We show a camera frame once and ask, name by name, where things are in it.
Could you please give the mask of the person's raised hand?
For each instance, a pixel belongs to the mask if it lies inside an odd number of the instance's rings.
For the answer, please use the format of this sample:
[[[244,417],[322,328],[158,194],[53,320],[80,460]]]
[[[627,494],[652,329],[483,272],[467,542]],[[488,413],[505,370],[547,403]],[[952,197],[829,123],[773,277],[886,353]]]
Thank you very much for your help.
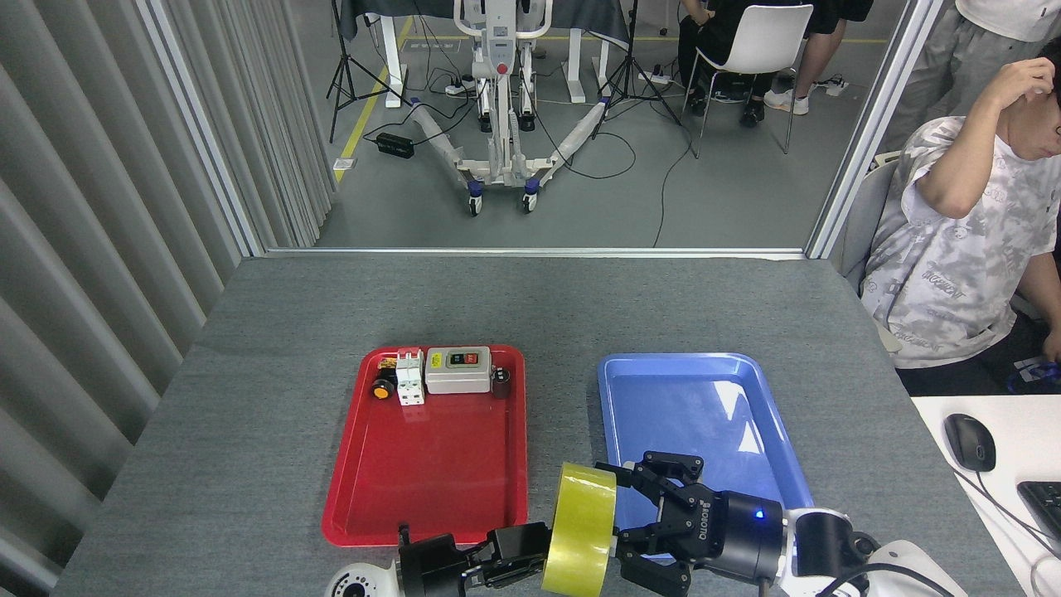
[[[1004,65],[986,85],[978,102],[1002,110],[1015,104],[1020,98],[1028,101],[1044,99],[1054,90],[1054,63],[1045,57]]]

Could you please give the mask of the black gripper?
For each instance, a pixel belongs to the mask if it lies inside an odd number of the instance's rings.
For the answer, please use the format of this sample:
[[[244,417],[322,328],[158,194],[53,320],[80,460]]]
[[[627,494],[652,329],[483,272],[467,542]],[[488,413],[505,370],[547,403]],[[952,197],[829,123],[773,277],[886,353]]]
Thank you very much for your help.
[[[472,589],[507,587],[540,574],[549,550],[545,522],[497,528],[487,541],[466,549],[451,534],[435,535],[399,548],[400,585],[405,596],[465,596]]]
[[[614,473],[623,488],[633,488],[649,502],[675,503],[690,512],[698,501],[705,458],[671,451],[645,451],[632,468],[595,462]],[[780,502],[733,491],[700,501],[695,517],[692,564],[746,583],[772,583],[784,544],[784,509]],[[680,533],[663,527],[637,527],[618,532],[615,558],[621,577],[661,596],[686,596],[692,583],[689,556]]]

